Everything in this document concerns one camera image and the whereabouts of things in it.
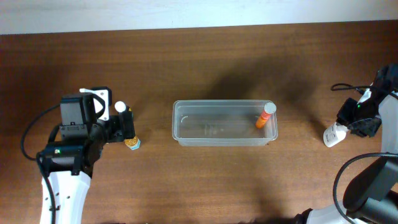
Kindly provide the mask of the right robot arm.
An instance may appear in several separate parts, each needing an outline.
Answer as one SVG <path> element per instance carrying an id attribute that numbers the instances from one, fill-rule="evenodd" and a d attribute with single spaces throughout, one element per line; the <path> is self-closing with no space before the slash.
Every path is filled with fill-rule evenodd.
<path id="1" fill-rule="evenodd" d="M 336 115 L 336 121 L 323 134 L 326 146 L 341 142 L 346 133 L 373 137 L 382 131 L 381 151 L 358 155 L 339 169 L 332 189 L 333 204 L 297 214 L 292 223 L 397 223 L 397 64 L 380 68 L 373 82 L 365 86 L 337 83 L 333 91 L 356 90 L 359 100 L 348 98 Z M 342 201 L 337 199 L 340 177 L 352 163 L 375 158 L 348 184 Z"/>

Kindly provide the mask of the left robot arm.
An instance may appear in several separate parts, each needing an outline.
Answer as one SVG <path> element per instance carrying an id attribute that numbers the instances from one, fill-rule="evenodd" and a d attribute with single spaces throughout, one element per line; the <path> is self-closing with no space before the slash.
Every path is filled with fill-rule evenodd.
<path id="1" fill-rule="evenodd" d="M 104 118 L 108 103 L 94 93 L 64 96 L 62 122 L 36 155 L 42 174 L 41 223 L 81 223 L 94 164 L 106 144 L 137 142 L 133 113 L 124 102 Z"/>

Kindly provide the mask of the black bottle white cap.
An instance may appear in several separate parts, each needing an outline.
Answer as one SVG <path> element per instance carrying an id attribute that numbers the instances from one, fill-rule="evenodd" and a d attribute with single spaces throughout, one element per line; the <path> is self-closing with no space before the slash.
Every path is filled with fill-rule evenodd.
<path id="1" fill-rule="evenodd" d="M 117 101 L 114 104 L 114 107 L 116 111 L 118 112 L 119 119 L 122 122 L 122 124 L 131 124 L 134 121 L 134 114 L 132 112 L 132 109 L 125 104 L 123 101 Z"/>

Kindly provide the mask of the white squeeze bottle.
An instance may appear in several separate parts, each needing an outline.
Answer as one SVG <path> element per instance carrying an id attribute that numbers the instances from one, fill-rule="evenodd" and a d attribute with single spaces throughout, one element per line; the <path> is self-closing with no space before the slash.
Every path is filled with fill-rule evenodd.
<path id="1" fill-rule="evenodd" d="M 334 122 L 323 133 L 323 141 L 327 147 L 333 147 L 346 137 L 348 128 L 340 123 Z"/>

